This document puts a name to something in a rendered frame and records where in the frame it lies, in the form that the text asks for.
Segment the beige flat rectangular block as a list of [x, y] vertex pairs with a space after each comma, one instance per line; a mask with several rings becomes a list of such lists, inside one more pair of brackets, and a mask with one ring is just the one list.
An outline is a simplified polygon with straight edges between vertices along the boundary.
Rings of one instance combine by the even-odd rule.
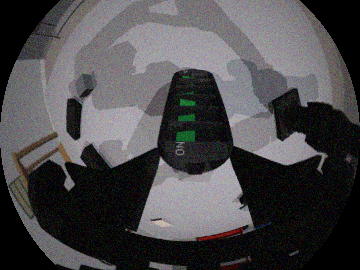
[[165, 220], [163, 218], [160, 219], [152, 219], [152, 223], [159, 224], [160, 227], [167, 227], [167, 226], [173, 226], [173, 223], [169, 223], [168, 220]]

